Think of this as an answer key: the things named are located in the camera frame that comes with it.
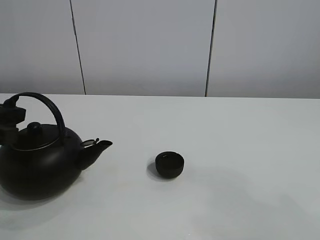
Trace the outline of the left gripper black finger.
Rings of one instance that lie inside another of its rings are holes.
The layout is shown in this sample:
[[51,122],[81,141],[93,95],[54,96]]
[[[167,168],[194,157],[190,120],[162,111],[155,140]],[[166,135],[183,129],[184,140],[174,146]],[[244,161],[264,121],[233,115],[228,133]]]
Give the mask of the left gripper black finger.
[[16,127],[1,126],[0,127],[0,145],[12,145],[18,139],[19,130]]
[[21,107],[8,107],[0,105],[0,124],[17,125],[25,120],[26,109]]

